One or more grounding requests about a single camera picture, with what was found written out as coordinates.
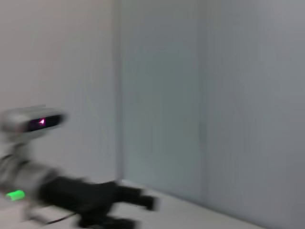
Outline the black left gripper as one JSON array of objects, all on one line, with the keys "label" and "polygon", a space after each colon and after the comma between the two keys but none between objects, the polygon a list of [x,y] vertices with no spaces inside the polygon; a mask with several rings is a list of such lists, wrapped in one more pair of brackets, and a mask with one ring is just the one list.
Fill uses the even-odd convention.
[{"label": "black left gripper", "polygon": [[144,189],[119,186],[116,182],[90,183],[69,177],[57,177],[40,187],[40,200],[79,215],[83,229],[139,229],[133,219],[107,216],[117,201],[156,210],[158,199]]}]

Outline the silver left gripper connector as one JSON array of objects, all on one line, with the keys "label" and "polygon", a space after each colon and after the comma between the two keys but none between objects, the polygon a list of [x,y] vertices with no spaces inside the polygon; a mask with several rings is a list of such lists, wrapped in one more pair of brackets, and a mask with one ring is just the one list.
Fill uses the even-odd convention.
[{"label": "silver left gripper connector", "polygon": [[34,212],[34,206],[26,205],[22,212],[22,217],[26,221],[33,221],[41,225],[48,225],[47,219],[44,217],[37,215]]}]

